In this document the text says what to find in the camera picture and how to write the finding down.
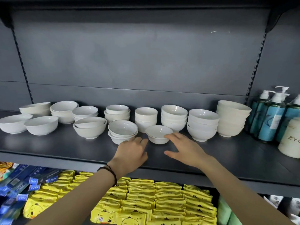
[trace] blue bottle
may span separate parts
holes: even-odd
[[[253,134],[258,131],[258,117],[263,109],[264,102],[269,100],[269,92],[275,93],[275,91],[264,90],[258,100],[253,101],[251,106],[251,112],[247,119],[246,131]]]
[[[259,132],[256,133],[258,139],[270,142],[274,139],[279,122],[285,111],[286,104],[283,102],[289,94],[276,93],[271,103],[264,103],[262,115],[259,117]]]
[[[292,101],[292,104],[287,107],[287,112],[283,117],[275,138],[276,141],[281,141],[289,121],[297,117],[300,117],[300,94],[298,94],[298,96]]]

